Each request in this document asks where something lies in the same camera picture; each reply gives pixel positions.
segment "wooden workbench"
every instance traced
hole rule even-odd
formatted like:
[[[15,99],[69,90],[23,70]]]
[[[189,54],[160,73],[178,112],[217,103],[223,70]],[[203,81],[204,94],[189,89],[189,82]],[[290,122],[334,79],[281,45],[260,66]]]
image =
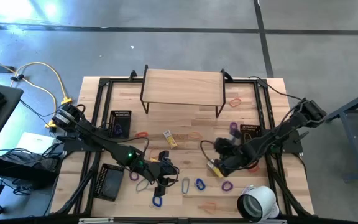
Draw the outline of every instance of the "wooden workbench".
[[[86,119],[91,120],[93,114],[96,92],[100,77],[84,77],[78,103],[86,106]],[[278,91],[285,93],[284,81],[281,78],[268,79],[268,83]],[[180,168],[180,182],[167,189],[163,196],[161,208],[152,205],[154,185],[149,185],[142,192],[135,191],[137,182],[129,179],[128,171],[125,171],[124,179],[115,202],[109,202],[98,198],[94,199],[92,216],[109,217],[241,217],[236,208],[238,196],[242,189],[248,185],[269,186],[265,159],[259,161],[259,171],[250,173],[240,170],[232,173],[229,177],[219,179],[206,168],[206,159],[200,150],[200,140],[194,132],[201,134],[203,139],[214,141],[217,137],[228,138],[229,125],[232,121],[240,124],[259,125],[258,113],[255,104],[255,95],[252,85],[226,84],[226,106],[219,118],[215,118],[215,110],[210,106],[192,105],[166,105],[154,104],[150,107],[149,114],[145,114],[140,97],[140,83],[115,83],[112,88],[112,97],[109,110],[131,110],[131,136],[141,131],[149,133],[150,145],[145,158],[158,156],[162,150],[169,149],[163,132],[170,130],[178,143],[178,147],[170,150],[170,159],[175,166]],[[289,110],[286,96],[279,95],[269,89],[272,102],[275,123],[278,124],[285,113]],[[263,91],[260,90],[264,114],[267,114]],[[98,115],[98,124],[101,122],[106,90],[103,92],[101,109]],[[229,102],[234,98],[240,98],[241,104],[231,107]],[[143,149],[144,141],[136,140],[131,145]],[[205,144],[206,153],[209,157],[216,158],[218,155],[213,148]],[[69,199],[78,185],[84,152],[75,152],[63,161],[51,212],[57,211]],[[102,153],[100,166],[103,163],[115,164],[110,153]],[[305,209],[313,213],[308,184],[301,162],[293,155],[284,155],[283,164],[287,184],[298,201]],[[190,178],[190,189],[187,195],[181,193],[181,180]],[[206,190],[200,192],[193,186],[196,178],[202,178],[207,185]],[[223,192],[221,184],[230,180],[234,189]],[[82,209],[88,198],[88,187],[85,189]],[[282,194],[278,192],[279,206],[284,211]]]

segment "gray floor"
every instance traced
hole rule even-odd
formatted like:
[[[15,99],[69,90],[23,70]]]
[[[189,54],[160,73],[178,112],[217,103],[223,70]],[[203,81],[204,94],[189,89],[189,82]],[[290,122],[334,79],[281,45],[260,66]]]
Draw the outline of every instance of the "gray floor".
[[[260,0],[260,6],[266,29],[358,30],[356,0]],[[0,23],[258,28],[252,0],[0,0]],[[358,36],[268,35],[267,44],[274,77],[284,78],[292,95],[315,100],[328,113],[358,95]],[[0,62],[18,67],[34,61],[53,65],[74,98],[82,76],[128,76],[131,70],[141,72],[146,63],[152,68],[225,68],[234,77],[266,77],[259,34],[0,30]],[[62,99],[56,78],[46,68],[35,66],[24,74]],[[8,77],[0,73],[0,83],[8,84]],[[42,114],[52,112],[44,92],[25,83],[19,87],[25,102]],[[0,134],[0,149],[14,147],[23,131],[48,134],[43,122],[19,105]],[[302,143],[316,214],[358,221],[358,182],[342,181],[343,174],[355,171],[342,124],[334,121],[309,131]],[[0,218],[43,214],[50,191],[20,198],[5,190],[0,204],[9,213]]]

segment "white camera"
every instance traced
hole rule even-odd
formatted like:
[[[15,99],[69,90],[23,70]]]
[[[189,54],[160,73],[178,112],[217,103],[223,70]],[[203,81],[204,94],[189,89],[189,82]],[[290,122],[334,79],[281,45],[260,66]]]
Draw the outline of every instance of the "white camera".
[[[252,222],[276,218],[280,213],[276,195],[272,189],[266,186],[250,185],[246,187],[237,200],[237,208],[243,218]]]

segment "purple carabiner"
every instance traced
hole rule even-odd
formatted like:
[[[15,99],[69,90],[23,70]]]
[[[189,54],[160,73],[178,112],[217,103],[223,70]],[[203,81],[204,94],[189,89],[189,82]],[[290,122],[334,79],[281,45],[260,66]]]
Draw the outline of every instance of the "purple carabiner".
[[[231,189],[233,189],[233,183],[232,182],[230,182],[230,181],[225,181],[225,182],[223,182],[223,184],[222,184],[222,190],[223,191],[226,191],[226,192],[228,192],[228,191],[230,191]]]
[[[129,173],[129,178],[130,178],[130,180],[137,181],[137,180],[139,180],[139,174],[130,172]]]
[[[237,123],[236,122],[231,122],[230,123],[230,130],[232,130],[232,129],[235,129],[235,130],[237,130],[238,129],[238,125],[237,125]]]

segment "yellow cable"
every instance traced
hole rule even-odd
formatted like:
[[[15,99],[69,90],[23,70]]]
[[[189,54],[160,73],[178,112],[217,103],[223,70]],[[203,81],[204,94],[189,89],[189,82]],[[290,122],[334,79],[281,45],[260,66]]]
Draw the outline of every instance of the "yellow cable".
[[[64,87],[63,87],[63,83],[62,83],[62,80],[61,80],[61,78],[60,78],[60,75],[59,75],[59,74],[57,73],[57,71],[56,71],[54,68],[52,68],[50,65],[48,65],[48,64],[46,64],[46,63],[42,63],[42,62],[32,62],[32,63],[28,63],[28,64],[25,64],[25,65],[21,66],[21,67],[20,67],[19,69],[17,69],[16,71],[11,70],[10,68],[8,68],[7,66],[5,66],[5,65],[3,65],[3,64],[1,64],[1,63],[0,63],[0,66],[4,67],[6,70],[12,72],[12,73],[14,74],[14,76],[17,77],[17,76],[19,76],[18,72],[19,72],[20,70],[22,70],[22,69],[24,69],[24,68],[26,68],[26,67],[28,67],[28,66],[30,66],[30,65],[35,65],[35,64],[45,65],[46,67],[48,67],[49,69],[51,69],[51,70],[56,74],[56,76],[57,76],[57,78],[58,78],[58,80],[59,80],[59,83],[60,83],[60,88],[62,89],[62,92],[63,92],[63,101],[62,101],[62,104],[63,104],[63,103],[71,102],[71,99],[69,99],[69,98],[67,97],[67,95],[66,95],[66,92],[65,92],[65,89],[64,89]],[[38,88],[38,89],[40,89],[40,90],[45,91],[46,93],[48,93],[48,94],[52,97],[52,100],[53,100],[53,111],[54,111],[54,114],[56,114],[57,103],[56,103],[56,98],[55,98],[55,96],[54,96],[51,92],[49,92],[48,90],[42,88],[41,86],[37,86],[37,85],[31,83],[30,81],[28,81],[28,80],[25,79],[25,78],[22,78],[22,79],[23,79],[25,82],[27,82],[28,84],[32,85],[33,87],[36,87],[36,88]],[[53,123],[53,121],[50,121],[48,125],[45,125],[46,128],[50,128],[50,127],[54,127],[54,126],[55,126],[55,124]]]
[[[15,72],[15,77],[17,77],[17,76],[19,75],[18,73],[19,73],[20,70],[22,70],[22,69],[24,69],[24,68],[26,68],[26,67],[28,67],[28,66],[30,66],[30,65],[37,65],[37,64],[38,64],[38,65],[45,65],[46,67],[48,67],[49,69],[51,69],[51,71],[53,71],[54,74],[56,74],[57,79],[59,80],[59,83],[60,83],[60,88],[62,89],[62,92],[63,92],[63,97],[64,97],[64,98],[67,98],[66,91],[65,91],[65,89],[64,89],[64,87],[63,87],[62,79],[60,78],[59,73],[57,73],[56,70],[55,70],[54,68],[52,68],[52,66],[50,66],[50,65],[48,65],[48,64],[46,64],[46,63],[43,63],[43,62],[32,62],[32,63],[25,64],[25,65],[21,66],[20,68],[18,68],[18,69],[16,70],[16,72]]]
[[[28,81],[28,80],[25,79],[25,78],[23,78],[23,80],[24,80],[25,82],[27,82],[28,84],[30,84],[30,85],[32,85],[32,86],[34,86],[34,87],[36,87],[36,88],[38,88],[38,89],[40,89],[40,90],[43,90],[43,91],[47,92],[47,93],[52,97],[52,99],[53,99],[53,111],[54,111],[54,115],[56,115],[57,106],[56,106],[56,98],[54,97],[54,95],[51,94],[48,90],[42,88],[41,86],[37,86],[37,85],[31,83],[30,81]]]

